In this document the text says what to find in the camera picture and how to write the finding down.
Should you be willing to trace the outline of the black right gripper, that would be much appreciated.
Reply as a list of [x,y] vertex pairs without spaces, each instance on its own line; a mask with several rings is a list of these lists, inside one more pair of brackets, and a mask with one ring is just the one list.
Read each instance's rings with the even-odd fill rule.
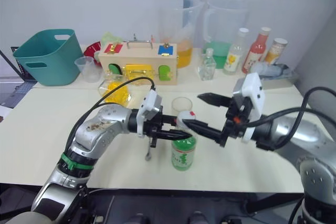
[[228,108],[226,112],[226,122],[222,130],[217,130],[199,120],[183,119],[182,122],[190,130],[200,136],[214,140],[221,147],[225,147],[228,137],[242,137],[244,135],[246,131],[245,124],[249,122],[248,117],[253,108],[250,98],[243,98],[240,104],[238,104],[234,98],[210,92],[199,94],[197,98],[209,105]]

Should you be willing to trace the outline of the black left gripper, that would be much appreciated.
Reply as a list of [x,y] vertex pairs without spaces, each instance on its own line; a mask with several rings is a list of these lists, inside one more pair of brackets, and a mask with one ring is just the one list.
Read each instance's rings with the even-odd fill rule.
[[157,140],[184,140],[192,137],[192,134],[182,131],[182,130],[163,130],[164,124],[169,124],[171,126],[176,126],[178,123],[177,116],[165,115],[163,113],[158,113],[152,119],[147,120],[144,123],[144,134],[148,136],[150,140],[150,147],[156,148]]

